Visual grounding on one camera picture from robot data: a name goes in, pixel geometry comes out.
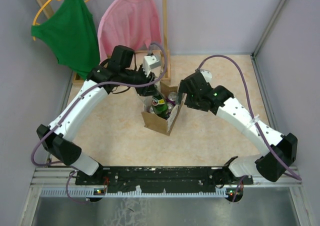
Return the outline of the purple Fanta can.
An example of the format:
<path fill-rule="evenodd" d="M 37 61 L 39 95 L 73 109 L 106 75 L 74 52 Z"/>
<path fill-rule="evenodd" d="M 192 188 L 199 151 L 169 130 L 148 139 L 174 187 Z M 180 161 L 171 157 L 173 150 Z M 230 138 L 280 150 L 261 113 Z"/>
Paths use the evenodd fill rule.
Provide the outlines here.
<path fill-rule="evenodd" d="M 172 92 L 170 92 L 170 93 L 167 95 L 167 102 L 169 102 L 169 103 L 171 103 L 173 106 L 175 106 L 175 105 L 176 105 L 177 97 L 178 97 L 178 93 L 175 92 L 175 91 L 172 91 Z"/>
<path fill-rule="evenodd" d="M 153 109 L 152 106 L 150 106 L 150 107 L 148 108 L 148 112 L 151 113 L 151 114 L 154 114 L 154 113 L 155 113 L 155 111 L 154 111 L 154 109 Z"/>
<path fill-rule="evenodd" d="M 172 113 L 172 110 L 173 110 L 172 108 L 168 108 L 166 112 L 163 112 L 163 113 L 161 114 L 161 117 L 162 117 L 163 119 L 167 120 L 167 119 L 170 117 L 170 115 L 171 115 L 171 113 Z"/>

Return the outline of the green Perrier glass bottle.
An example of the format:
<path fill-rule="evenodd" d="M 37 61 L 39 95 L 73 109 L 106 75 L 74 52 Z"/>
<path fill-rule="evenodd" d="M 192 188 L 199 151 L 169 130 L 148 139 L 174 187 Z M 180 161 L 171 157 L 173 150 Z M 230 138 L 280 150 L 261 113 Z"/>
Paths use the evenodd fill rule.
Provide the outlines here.
<path fill-rule="evenodd" d="M 168 118 L 168 104 L 163 94 L 157 89 L 152 95 L 151 106 L 154 113 L 163 119 Z"/>

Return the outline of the burlap canvas tote bag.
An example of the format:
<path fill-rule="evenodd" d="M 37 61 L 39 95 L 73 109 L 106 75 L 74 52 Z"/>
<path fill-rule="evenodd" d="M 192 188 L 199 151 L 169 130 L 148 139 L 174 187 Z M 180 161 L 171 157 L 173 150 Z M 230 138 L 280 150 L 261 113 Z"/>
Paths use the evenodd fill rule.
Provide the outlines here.
<path fill-rule="evenodd" d="M 152 106 L 151 96 L 140 97 L 140 100 L 143 102 L 143 110 L 141 112 L 141 115 L 144 121 L 144 127 L 155 132 L 170 136 L 184 102 L 182 101 L 181 104 L 175 105 L 169 115 L 169 118 L 164 119 L 157 116 L 155 113 L 149 112 L 149 109 Z"/>

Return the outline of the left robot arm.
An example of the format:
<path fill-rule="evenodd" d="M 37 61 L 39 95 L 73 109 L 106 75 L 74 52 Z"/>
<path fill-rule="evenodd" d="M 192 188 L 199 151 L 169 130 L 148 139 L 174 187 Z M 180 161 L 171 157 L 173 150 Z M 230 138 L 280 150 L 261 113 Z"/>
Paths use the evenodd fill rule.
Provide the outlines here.
<path fill-rule="evenodd" d="M 86 174 L 91 183 L 97 185 L 103 181 L 103 166 L 84 153 L 73 140 L 92 110 L 116 87 L 135 88 L 137 94 L 143 97 L 156 92 L 156 83 L 160 78 L 152 70 L 165 65 L 166 57 L 155 55 L 149 49 L 142 64 L 130 69 L 134 56 L 133 49 L 123 45 L 116 46 L 111 57 L 89 72 L 80 91 L 64 111 L 48 126 L 41 124 L 37 128 L 39 142 L 31 153 L 31 161 L 35 166 L 41 166 L 41 163 L 35 161 L 35 153 L 42 146 L 60 163 Z"/>

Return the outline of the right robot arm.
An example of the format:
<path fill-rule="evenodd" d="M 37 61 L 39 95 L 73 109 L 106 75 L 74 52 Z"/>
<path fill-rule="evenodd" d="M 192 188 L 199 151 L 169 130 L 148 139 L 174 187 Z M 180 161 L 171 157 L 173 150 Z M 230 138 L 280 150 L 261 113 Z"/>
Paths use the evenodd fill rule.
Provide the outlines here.
<path fill-rule="evenodd" d="M 227 88 L 222 85 L 211 87 L 212 74 L 197 69 L 181 80 L 177 103 L 191 109 L 212 112 L 241 132 L 259 151 L 259 154 L 233 157 L 225 166 L 223 178 L 235 184 L 243 176 L 261 175 L 276 182 L 297 156 L 298 139 L 292 133 L 284 135 L 263 123 L 259 116 L 250 112 Z"/>

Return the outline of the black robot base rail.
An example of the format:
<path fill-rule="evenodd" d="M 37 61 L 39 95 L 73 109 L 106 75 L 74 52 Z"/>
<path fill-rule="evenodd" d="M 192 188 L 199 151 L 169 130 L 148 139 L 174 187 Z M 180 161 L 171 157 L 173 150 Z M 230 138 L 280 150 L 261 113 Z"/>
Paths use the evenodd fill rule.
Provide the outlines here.
<path fill-rule="evenodd" d="M 77 186 L 103 186 L 108 193 L 214 193 L 240 177 L 223 166 L 102 166 L 92 176 L 79 171 Z"/>

